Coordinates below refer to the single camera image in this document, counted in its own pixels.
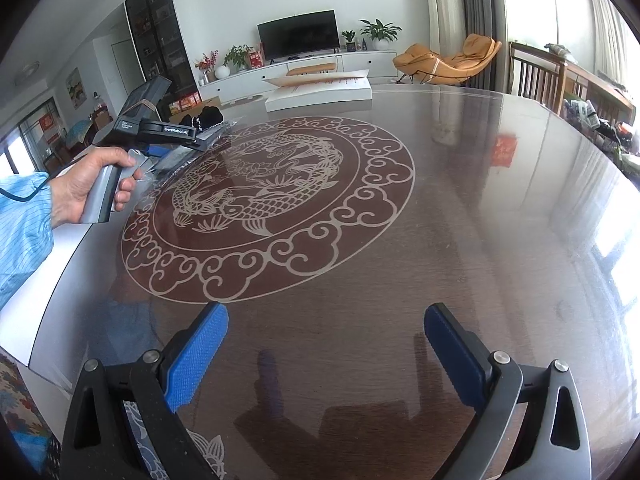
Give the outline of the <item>blue striped sleeve forearm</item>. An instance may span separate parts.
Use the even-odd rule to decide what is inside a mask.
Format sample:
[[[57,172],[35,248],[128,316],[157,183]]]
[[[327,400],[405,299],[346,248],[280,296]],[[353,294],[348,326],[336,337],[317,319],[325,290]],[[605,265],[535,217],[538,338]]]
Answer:
[[[53,248],[52,193],[45,172],[1,180],[0,228],[4,307]]]

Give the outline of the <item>person left hand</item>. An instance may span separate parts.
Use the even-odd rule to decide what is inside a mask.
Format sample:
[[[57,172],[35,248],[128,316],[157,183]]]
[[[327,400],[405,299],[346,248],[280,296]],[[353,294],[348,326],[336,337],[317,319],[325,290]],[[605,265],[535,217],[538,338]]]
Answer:
[[[85,209],[88,195],[103,167],[136,166],[136,160],[122,148],[92,148],[62,176],[49,182],[51,189],[51,228],[77,224]]]

